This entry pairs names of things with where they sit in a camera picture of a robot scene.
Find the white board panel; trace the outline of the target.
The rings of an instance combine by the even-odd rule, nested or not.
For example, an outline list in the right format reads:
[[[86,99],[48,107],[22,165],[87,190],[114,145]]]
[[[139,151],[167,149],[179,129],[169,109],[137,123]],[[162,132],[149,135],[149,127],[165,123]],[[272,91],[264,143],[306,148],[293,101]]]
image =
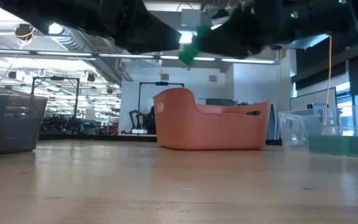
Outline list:
[[[290,109],[293,111],[301,111],[306,110],[310,104],[322,104],[324,106],[326,103],[328,103],[330,108],[337,106],[335,87],[291,98]]]

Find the green toy brick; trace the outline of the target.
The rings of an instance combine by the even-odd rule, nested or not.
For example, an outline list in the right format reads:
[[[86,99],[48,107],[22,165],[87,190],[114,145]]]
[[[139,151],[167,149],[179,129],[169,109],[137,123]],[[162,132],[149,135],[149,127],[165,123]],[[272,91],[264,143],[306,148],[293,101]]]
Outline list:
[[[308,139],[310,152],[331,155],[346,155],[350,148],[347,136],[310,136]]]
[[[186,67],[190,68],[195,57],[200,53],[200,40],[211,32],[210,26],[202,25],[196,28],[196,33],[191,36],[191,42],[184,46],[183,50],[178,54],[179,61]]]

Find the silver ventilation duct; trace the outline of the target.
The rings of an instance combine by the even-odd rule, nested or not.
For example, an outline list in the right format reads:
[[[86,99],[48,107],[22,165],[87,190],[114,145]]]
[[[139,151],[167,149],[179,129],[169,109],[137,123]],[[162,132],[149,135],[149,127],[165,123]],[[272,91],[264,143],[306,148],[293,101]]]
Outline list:
[[[95,37],[75,29],[64,27],[62,35],[56,42],[69,52],[88,52],[92,54],[122,53],[112,40]],[[99,58],[86,61],[107,81],[121,86],[122,81],[132,82],[132,77],[126,72],[126,67],[120,58]]]

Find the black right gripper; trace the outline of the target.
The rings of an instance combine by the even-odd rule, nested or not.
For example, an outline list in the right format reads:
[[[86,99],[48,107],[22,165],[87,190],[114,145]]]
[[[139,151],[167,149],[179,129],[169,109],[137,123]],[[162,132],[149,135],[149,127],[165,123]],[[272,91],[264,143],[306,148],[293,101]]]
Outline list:
[[[254,0],[253,8],[238,6],[224,24],[200,32],[194,45],[201,52],[247,58],[264,45],[327,35],[330,8],[331,0]]]

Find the grey plastic bin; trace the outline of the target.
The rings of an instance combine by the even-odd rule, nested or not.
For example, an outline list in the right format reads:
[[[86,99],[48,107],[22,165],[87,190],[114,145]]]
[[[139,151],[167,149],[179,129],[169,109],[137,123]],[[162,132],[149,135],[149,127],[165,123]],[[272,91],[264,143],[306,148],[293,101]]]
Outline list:
[[[47,99],[0,87],[0,154],[37,147]]]

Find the orange plastic basket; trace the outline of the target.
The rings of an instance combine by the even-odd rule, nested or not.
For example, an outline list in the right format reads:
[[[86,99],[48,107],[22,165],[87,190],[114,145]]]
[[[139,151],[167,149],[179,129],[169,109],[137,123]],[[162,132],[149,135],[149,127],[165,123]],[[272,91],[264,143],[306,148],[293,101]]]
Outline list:
[[[154,96],[157,142],[187,151],[260,150],[267,140],[271,105],[202,105],[189,89],[170,88]]]

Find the clear plastic container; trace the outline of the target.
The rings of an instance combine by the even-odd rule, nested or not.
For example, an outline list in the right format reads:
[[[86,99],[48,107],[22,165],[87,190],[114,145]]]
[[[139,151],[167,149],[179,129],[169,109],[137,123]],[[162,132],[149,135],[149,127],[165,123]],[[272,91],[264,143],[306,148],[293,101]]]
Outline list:
[[[285,111],[278,114],[285,151],[310,152],[310,136],[347,136],[350,148],[346,156],[358,157],[358,106]]]

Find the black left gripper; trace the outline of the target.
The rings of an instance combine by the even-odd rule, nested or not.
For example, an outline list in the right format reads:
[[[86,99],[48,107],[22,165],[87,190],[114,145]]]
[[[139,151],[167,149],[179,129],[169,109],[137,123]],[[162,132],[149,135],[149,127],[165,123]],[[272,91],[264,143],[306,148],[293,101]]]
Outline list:
[[[151,14],[143,0],[44,0],[43,14],[78,30],[116,30],[116,45],[131,54],[177,50],[179,31]]]

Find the grey ceiling box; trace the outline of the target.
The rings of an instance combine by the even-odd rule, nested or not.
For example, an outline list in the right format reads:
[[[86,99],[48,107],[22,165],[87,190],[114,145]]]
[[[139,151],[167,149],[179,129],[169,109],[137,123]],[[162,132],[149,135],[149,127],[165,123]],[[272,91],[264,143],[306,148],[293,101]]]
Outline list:
[[[182,9],[181,10],[181,26],[193,27],[201,23],[201,11],[197,9]]]

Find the black aluminium table frame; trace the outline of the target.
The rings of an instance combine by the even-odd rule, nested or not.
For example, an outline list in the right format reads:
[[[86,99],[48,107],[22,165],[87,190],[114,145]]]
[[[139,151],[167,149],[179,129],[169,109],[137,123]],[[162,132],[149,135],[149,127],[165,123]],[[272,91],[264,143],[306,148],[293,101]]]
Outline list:
[[[39,141],[52,140],[87,140],[87,141],[129,141],[129,142],[157,142],[156,136],[131,136],[127,135],[91,135],[91,134],[61,134],[61,133],[41,133]]]

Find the long ceiling light bar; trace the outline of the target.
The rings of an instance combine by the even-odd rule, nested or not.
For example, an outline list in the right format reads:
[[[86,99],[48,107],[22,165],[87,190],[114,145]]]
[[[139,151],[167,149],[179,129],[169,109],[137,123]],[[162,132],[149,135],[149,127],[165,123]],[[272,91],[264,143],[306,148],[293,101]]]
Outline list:
[[[179,60],[178,56],[173,55],[130,55],[130,54],[106,54],[106,53],[88,53],[88,52],[50,52],[36,50],[11,50],[0,49],[0,55],[37,55],[51,57],[74,57],[74,58],[121,58],[121,59],[141,59],[141,60]],[[194,61],[202,62],[225,62],[225,63],[244,63],[257,65],[279,65],[279,60],[264,59],[234,59],[221,57],[195,57]]]

